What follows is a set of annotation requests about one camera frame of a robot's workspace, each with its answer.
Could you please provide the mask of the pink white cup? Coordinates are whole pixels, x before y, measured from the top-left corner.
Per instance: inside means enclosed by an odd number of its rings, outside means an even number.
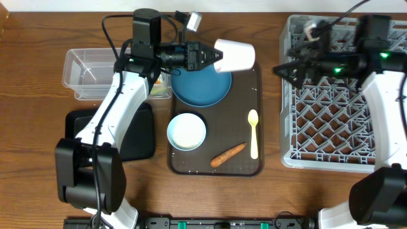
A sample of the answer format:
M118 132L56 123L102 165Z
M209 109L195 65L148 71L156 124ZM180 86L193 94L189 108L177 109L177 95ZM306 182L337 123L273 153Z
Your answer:
M217 39L214 48L223 53L223 58L214 63L217 73L245 71L255 63L255 49L249 43Z

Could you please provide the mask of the dark blue plate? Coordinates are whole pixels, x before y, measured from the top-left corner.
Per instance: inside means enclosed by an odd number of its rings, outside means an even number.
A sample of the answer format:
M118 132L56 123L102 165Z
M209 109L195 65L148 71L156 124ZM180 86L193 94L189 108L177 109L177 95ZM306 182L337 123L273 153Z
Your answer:
M201 71L178 69L179 74L171 76L175 96L193 107L209 107L226 97L232 84L231 72L217 73L214 66Z

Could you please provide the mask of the green orange snack wrapper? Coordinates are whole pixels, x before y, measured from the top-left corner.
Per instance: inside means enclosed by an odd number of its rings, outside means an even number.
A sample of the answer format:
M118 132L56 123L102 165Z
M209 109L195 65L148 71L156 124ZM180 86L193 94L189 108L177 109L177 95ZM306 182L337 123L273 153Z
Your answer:
M161 73L156 83L153 85L149 96L163 97L167 92L168 92L168 77L166 74Z

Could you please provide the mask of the pale yellow spoon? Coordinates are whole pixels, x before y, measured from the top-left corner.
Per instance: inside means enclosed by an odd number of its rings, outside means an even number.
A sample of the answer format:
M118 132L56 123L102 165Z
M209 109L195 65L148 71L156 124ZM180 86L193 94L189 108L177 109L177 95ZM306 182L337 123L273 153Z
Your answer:
M251 158L257 159L258 158L258 141L257 141L257 133L256 133L256 126L258 124L259 118L258 113L255 109L249 111L248 114L248 122L251 125Z

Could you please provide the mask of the light blue bowl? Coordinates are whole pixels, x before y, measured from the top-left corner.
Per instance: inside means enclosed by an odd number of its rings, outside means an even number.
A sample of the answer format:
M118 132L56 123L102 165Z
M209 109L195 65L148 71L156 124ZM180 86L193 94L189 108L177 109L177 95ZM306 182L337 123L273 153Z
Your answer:
M192 113L175 116L168 124L167 139L178 150L191 151L198 148L207 133L204 121Z

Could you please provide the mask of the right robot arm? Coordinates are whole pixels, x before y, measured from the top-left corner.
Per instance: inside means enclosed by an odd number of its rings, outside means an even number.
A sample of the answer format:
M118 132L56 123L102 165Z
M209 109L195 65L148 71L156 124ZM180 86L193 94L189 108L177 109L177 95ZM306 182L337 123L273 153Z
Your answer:
M353 185L346 202L320 210L309 228L406 226L406 54L390 48L390 21L385 15L359 17L352 52L331 51L331 23L309 22L308 43L287 52L292 62L273 68L296 88L324 76L357 80L372 119L373 173Z

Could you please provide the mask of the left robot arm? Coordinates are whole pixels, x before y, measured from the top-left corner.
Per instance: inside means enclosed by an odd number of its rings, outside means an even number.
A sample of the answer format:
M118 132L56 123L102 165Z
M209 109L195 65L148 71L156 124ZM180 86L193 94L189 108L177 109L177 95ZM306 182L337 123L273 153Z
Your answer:
M138 212L125 199L127 180L120 157L125 134L161 73L200 71L223 53L185 32L196 32L201 15L172 15L150 8L132 14L132 37L114 50L113 80L92 119L55 148L60 201L91 213L87 228L135 228Z

